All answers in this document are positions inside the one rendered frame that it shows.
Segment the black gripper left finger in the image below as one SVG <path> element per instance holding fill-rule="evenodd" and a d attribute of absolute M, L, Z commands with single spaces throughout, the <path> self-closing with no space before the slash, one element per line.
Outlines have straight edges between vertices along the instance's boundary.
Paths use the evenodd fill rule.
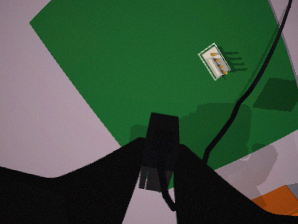
<path fill-rule="evenodd" d="M 0 167 L 0 224 L 121 224 L 145 137 L 60 177 Z"/>

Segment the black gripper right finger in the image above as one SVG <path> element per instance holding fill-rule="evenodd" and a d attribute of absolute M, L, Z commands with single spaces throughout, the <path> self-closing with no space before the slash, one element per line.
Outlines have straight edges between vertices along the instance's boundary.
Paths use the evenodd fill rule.
<path fill-rule="evenodd" d="M 266 212 L 243 196 L 184 144 L 173 190 L 177 224 L 298 224 L 298 216 Z"/>

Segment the black cable with plug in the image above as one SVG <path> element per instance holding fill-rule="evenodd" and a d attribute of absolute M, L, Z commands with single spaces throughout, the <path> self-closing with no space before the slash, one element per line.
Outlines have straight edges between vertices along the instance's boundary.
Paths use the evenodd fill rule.
<path fill-rule="evenodd" d="M 202 160 L 204 160 L 206 164 L 208 164 L 210 151 L 216 147 L 218 140 L 222 139 L 222 136 L 225 135 L 227 129 L 230 128 L 230 125 L 234 123 L 239 105 L 241 105 L 246 97 L 250 95 L 253 88 L 257 87 L 257 83 L 262 77 L 261 75 L 266 71 L 266 65 L 269 65 L 269 60 L 274 53 L 275 45 L 278 44 L 279 36 L 282 34 L 283 27 L 285 27 L 291 2 L 293 2 L 293 0 L 289 0 L 289 6 L 287 6 L 285 15 L 283 15 L 283 22 L 281 22 L 281 26 L 279 26 L 277 37 L 274 39 L 274 44 L 271 44 L 269 55 L 266 56 L 265 63 L 263 63 L 261 69 L 259 69 L 257 76 L 255 76 L 255 80 L 250 84 L 249 89 L 243 93 L 241 99 L 235 101 L 234 111 L 231 113 L 230 119 L 223 125 L 216 139 L 212 141 L 212 144 L 205 148 Z M 162 197 L 164 197 L 166 205 L 169 206 L 172 212 L 176 212 L 176 202 L 173 202 L 172 197 L 169 197 L 168 186 L 170 181 L 172 181 L 178 155 L 180 155 L 180 117 L 164 115 L 164 113 L 150 113 L 138 188 L 162 192 Z M 148 180 L 146 180 L 146 176 L 148 176 Z"/>

